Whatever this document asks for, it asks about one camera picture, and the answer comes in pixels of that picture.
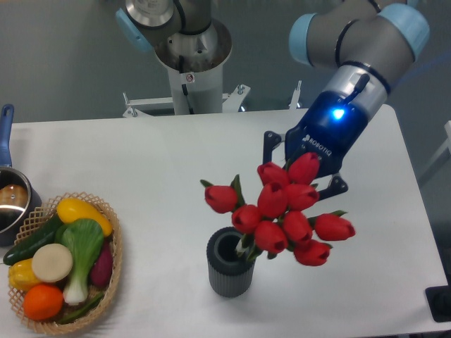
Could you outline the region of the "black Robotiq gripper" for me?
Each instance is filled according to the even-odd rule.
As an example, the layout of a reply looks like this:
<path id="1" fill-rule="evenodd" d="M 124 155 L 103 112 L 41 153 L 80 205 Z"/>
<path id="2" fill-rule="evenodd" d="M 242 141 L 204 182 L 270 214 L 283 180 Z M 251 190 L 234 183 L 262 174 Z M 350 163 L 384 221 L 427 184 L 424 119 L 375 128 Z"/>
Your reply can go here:
<path id="1" fill-rule="evenodd" d="M 295 162 L 314 152 L 321 158 L 317 176 L 331 175 L 328 185 L 316 188 L 319 201 L 346 193 L 348 183 L 339 170 L 346 153 L 368 125 L 365 112 L 335 92 L 323 92 L 298 124 L 285 133 L 268 130 L 263 139 L 263 164 L 273 161 L 273 152 L 285 144 L 285 160 Z"/>

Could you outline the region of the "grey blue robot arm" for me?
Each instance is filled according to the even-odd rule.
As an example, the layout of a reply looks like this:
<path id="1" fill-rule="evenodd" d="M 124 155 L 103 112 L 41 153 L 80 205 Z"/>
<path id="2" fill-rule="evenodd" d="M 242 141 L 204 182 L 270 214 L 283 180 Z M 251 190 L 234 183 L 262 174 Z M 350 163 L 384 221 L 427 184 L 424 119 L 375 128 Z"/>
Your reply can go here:
<path id="1" fill-rule="evenodd" d="M 126 1 L 116 22 L 128 41 L 153 51 L 168 72 L 178 115 L 238 110 L 242 97 L 223 93 L 231 36 L 213 19 L 210 1 Z M 342 161 L 395 85 L 417 60 L 430 35 L 415 1 L 343 1 L 327 14 L 305 14 L 288 36 L 291 56 L 335 74 L 302 119 L 284 134 L 266 132 L 263 161 L 283 145 L 285 161 L 319 156 L 329 177 L 321 199 L 346 192 Z"/>

